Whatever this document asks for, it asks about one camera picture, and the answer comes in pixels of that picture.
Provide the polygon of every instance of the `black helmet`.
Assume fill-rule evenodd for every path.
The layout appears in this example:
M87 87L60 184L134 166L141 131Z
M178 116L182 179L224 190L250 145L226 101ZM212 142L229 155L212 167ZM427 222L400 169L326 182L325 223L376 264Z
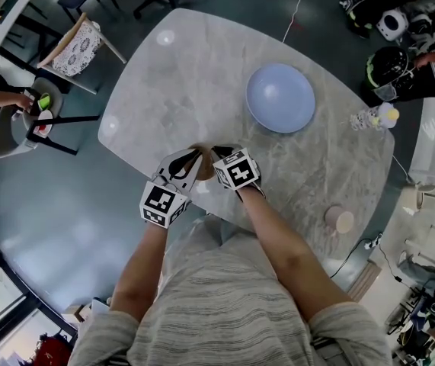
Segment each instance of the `black helmet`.
M407 69L408 55L401 47L383 47L366 63L366 76L374 88L389 84Z

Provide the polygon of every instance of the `green object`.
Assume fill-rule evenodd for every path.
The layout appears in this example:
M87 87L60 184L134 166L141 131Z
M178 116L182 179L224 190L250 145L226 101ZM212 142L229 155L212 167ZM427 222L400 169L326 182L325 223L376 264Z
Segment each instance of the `green object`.
M40 98L40 100L38 101L38 104L39 104L41 110L43 110L43 111L47 110L51 104L50 96L46 95L46 96Z

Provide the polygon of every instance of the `gray table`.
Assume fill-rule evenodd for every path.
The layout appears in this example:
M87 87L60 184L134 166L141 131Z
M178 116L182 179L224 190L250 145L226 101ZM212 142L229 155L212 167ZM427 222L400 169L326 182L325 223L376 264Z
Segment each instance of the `gray table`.
M311 82L316 111L307 128L272 133L245 104L251 74L268 63L295 66ZM269 202L320 257L344 258L375 210L392 160L390 132L355 132L366 105L318 64L278 40L209 14L177 9L142 42L110 97L103 145L150 176L168 154L193 143L240 143L263 174ZM194 186L197 206L250 229L236 195L216 179ZM356 217L345 235L323 221L332 204Z

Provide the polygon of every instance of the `blue plate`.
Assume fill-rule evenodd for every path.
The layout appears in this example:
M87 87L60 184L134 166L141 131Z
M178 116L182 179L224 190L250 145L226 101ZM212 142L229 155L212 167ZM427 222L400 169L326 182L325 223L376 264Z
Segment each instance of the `blue plate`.
M309 80L285 64L262 66L254 72L246 88L246 103L260 124L278 133L302 129L315 111Z

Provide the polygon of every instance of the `small container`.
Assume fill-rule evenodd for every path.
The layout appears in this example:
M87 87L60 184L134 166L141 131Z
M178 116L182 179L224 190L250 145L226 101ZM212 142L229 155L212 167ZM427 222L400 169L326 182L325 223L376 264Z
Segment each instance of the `small container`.
M331 206L325 212L325 223L338 233L347 233L353 229L354 215L341 206Z

